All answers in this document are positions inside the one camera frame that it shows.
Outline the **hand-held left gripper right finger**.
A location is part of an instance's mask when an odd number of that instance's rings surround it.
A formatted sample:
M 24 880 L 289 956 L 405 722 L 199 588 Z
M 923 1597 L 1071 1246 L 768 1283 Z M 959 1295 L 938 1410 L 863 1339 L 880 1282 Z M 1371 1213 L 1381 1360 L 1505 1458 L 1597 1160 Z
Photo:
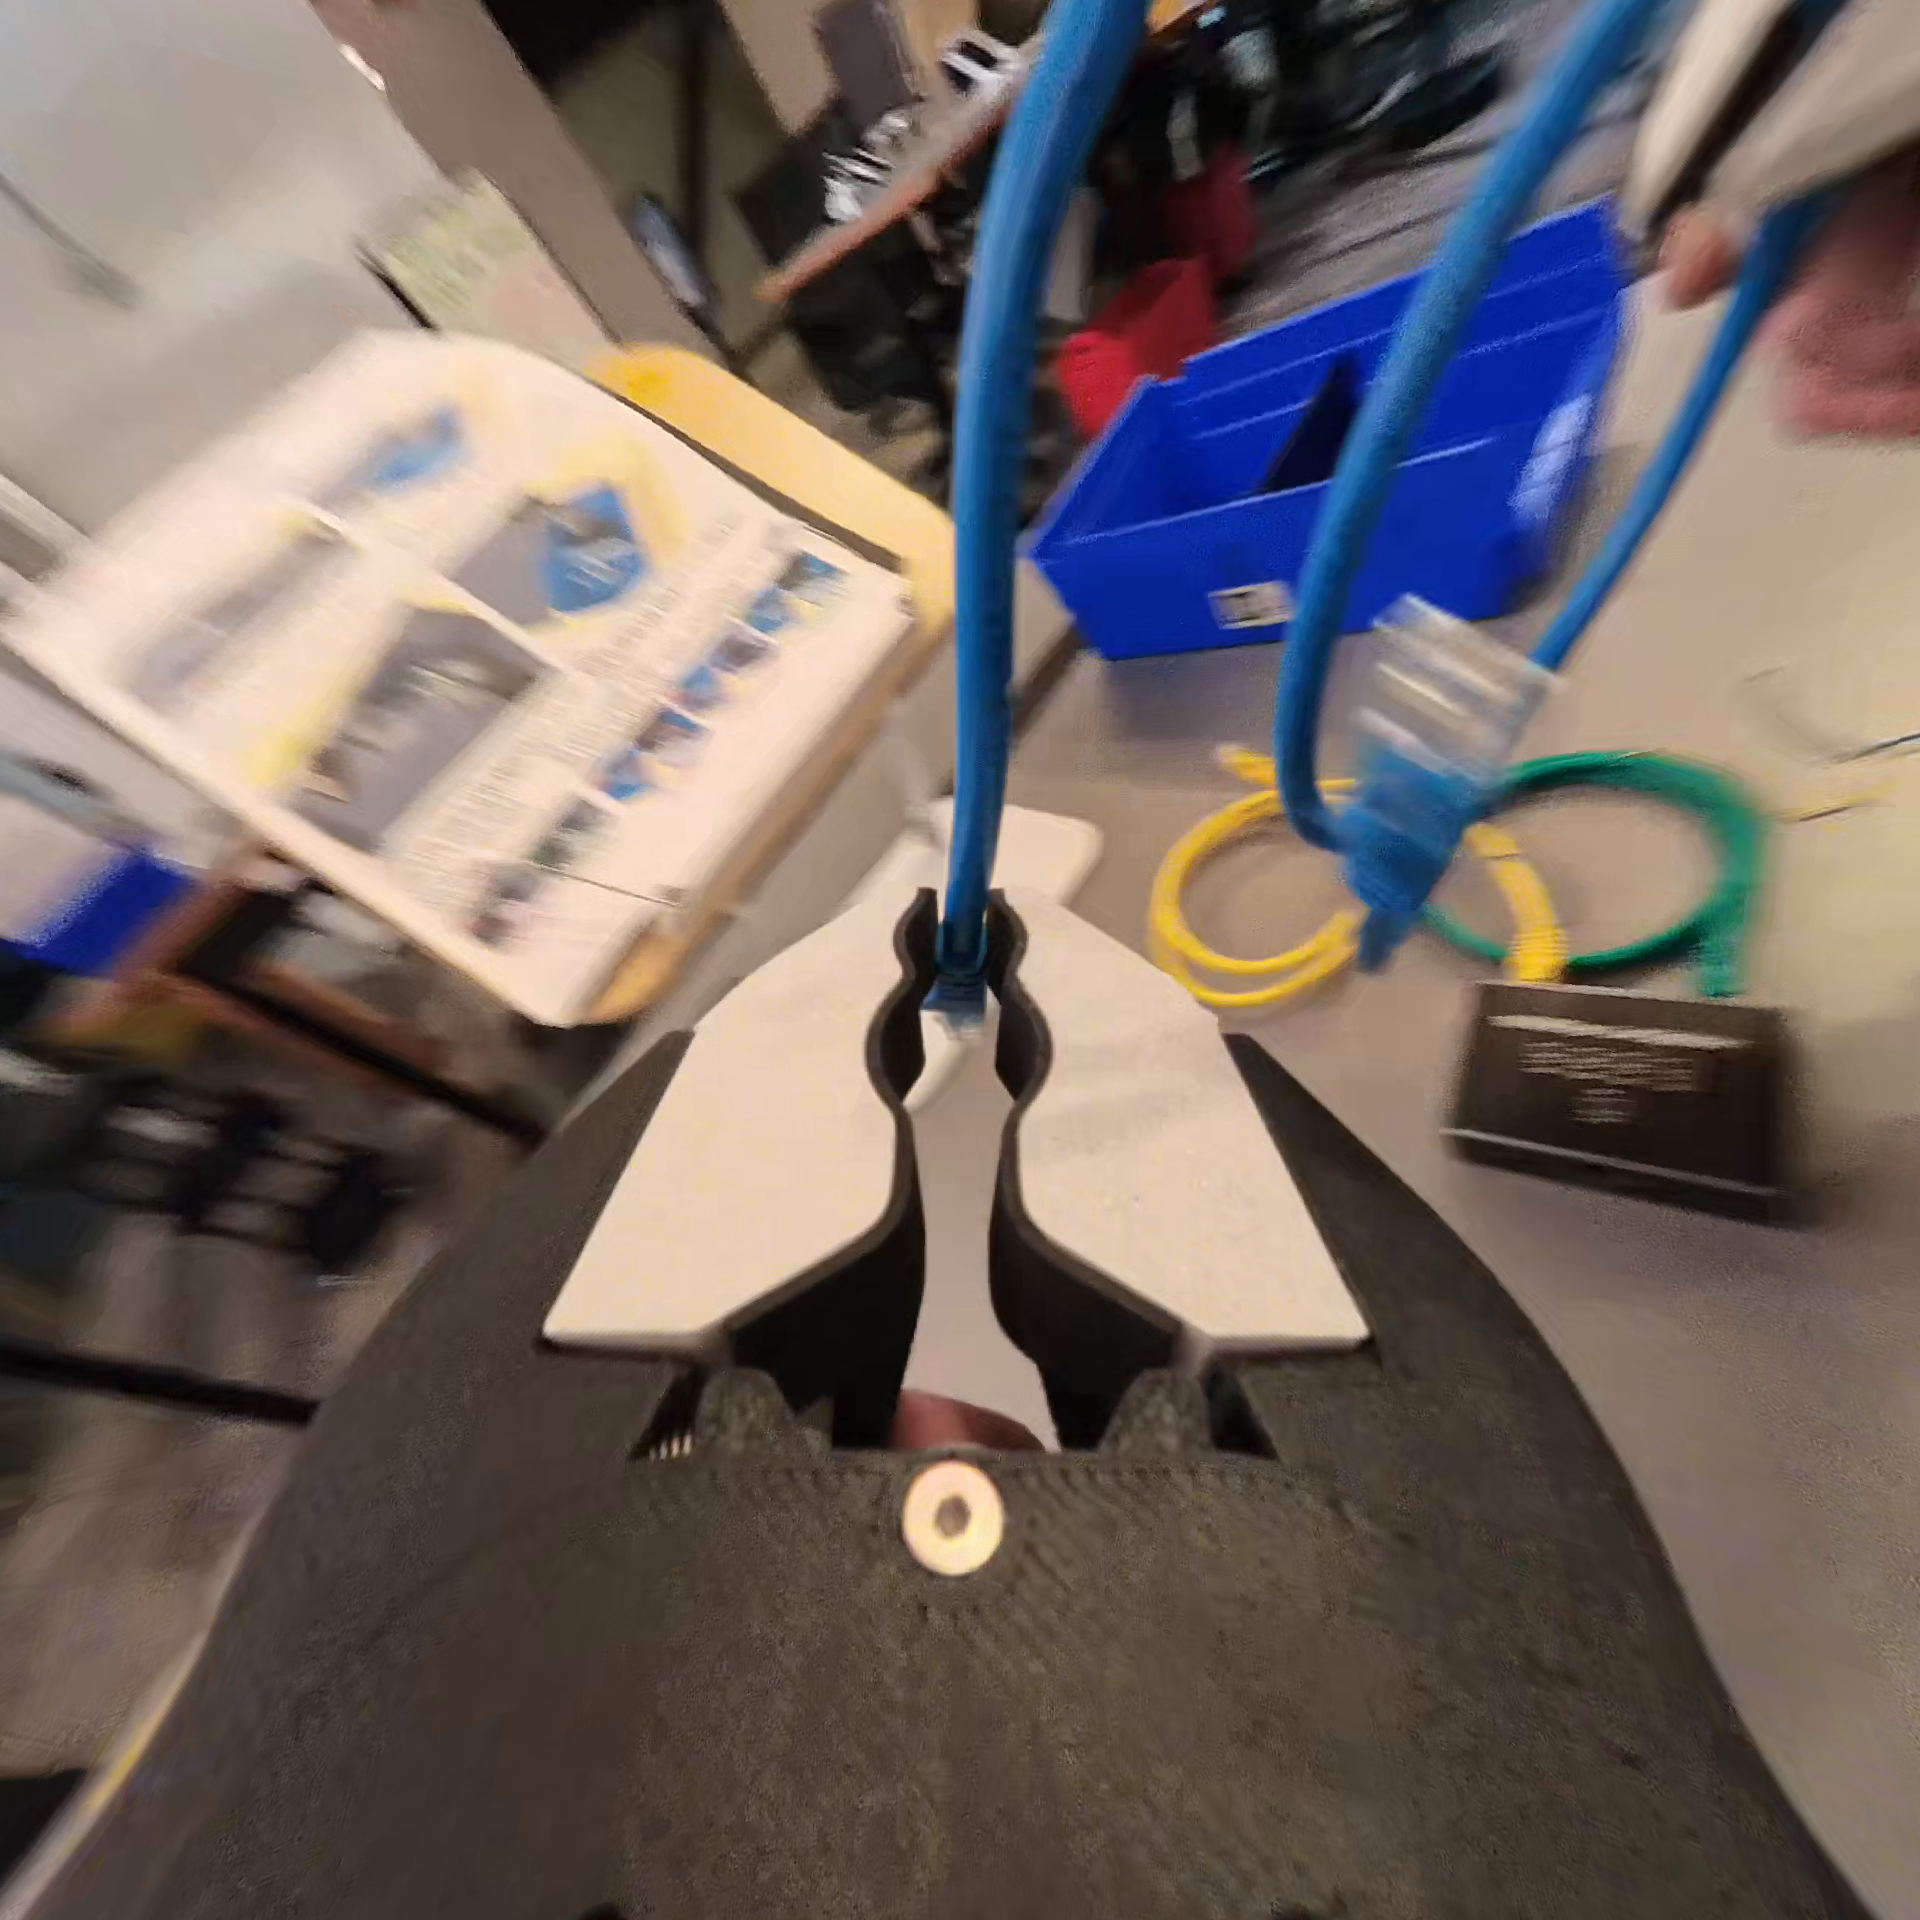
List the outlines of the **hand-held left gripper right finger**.
M 989 903 L 997 1074 L 1014 1102 L 989 1301 L 1062 1448 L 1093 1451 L 1154 1373 L 1356 1357 L 1371 1326 L 1229 1032 L 1071 907 Z

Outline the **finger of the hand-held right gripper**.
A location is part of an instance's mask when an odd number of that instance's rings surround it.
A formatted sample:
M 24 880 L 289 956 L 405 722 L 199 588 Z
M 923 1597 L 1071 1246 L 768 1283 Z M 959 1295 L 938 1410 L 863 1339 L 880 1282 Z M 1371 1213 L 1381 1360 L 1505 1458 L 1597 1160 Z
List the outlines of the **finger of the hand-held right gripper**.
M 1622 178 L 1622 237 L 1652 243 L 1700 196 L 1734 135 L 1800 51 L 1797 5 L 1684 5 Z
M 1716 204 L 1793 204 L 1917 141 L 1917 5 L 1846 5 L 1713 174 Z

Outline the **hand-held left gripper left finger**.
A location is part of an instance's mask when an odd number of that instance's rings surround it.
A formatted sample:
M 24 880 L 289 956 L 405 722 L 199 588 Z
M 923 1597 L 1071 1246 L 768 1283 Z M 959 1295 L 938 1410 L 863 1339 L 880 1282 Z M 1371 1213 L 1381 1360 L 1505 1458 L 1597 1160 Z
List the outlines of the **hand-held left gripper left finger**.
M 852 906 L 748 974 L 672 1060 L 541 1339 L 763 1373 L 835 1448 L 890 1440 L 923 1301 L 907 1091 L 938 895 Z

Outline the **black ethernet splitter box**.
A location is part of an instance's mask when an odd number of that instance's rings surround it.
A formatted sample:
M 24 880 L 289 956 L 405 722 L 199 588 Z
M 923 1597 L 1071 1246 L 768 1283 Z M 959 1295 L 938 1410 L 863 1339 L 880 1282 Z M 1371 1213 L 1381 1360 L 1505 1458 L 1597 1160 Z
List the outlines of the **black ethernet splitter box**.
M 1803 1210 L 1787 1014 L 1629 991 L 1480 987 L 1456 1160 L 1748 1221 Z

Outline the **blue plastic bin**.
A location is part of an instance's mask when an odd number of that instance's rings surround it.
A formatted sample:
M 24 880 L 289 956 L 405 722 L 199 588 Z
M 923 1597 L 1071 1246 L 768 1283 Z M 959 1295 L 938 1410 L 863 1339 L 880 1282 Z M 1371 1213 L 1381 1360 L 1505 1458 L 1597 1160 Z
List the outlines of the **blue plastic bin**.
M 1381 280 L 1136 385 L 1030 533 L 1093 652 L 1284 636 L 1340 448 L 1419 287 Z M 1349 634 L 1403 598 L 1494 620 L 1555 570 L 1627 294 L 1609 200 L 1510 239 L 1356 566 Z
M 4 952 L 67 978 L 111 978 L 115 967 L 181 907 L 195 874 L 151 852 L 121 852 Z

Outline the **person's right hand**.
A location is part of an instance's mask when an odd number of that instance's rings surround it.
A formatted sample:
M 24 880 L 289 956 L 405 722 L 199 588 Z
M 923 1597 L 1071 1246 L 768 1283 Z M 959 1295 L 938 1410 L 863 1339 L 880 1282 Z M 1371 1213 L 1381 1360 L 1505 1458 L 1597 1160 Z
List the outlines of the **person's right hand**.
M 1917 437 L 1917 146 L 1846 186 L 1763 343 L 1791 435 Z

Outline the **laminated instruction sheet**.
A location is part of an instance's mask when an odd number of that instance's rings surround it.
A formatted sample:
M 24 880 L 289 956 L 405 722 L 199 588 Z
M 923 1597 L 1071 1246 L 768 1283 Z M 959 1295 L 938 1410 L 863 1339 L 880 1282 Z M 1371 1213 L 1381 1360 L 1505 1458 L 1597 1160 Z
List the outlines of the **laminated instruction sheet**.
M 900 559 L 584 377 L 367 331 L 85 541 L 4 645 L 571 1028 L 916 623 Z

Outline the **red plastic bin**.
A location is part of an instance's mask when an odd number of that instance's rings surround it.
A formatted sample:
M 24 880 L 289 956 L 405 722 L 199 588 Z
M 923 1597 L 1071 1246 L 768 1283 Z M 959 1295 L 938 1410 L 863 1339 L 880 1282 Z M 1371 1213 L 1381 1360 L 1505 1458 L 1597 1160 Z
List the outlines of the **red plastic bin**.
M 1178 377 L 1193 356 L 1216 346 L 1216 337 L 1217 298 L 1206 256 L 1141 268 L 1055 350 L 1055 383 L 1076 441 L 1099 441 L 1141 383 Z

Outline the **whiteboard with scribbles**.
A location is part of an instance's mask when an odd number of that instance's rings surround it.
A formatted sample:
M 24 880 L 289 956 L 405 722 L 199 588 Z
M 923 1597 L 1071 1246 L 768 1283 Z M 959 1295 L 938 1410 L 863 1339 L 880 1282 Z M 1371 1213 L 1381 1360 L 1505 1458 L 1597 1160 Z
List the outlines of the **whiteboard with scribbles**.
M 393 204 L 357 237 L 367 271 L 424 331 L 466 324 L 527 249 L 519 211 L 473 167 Z

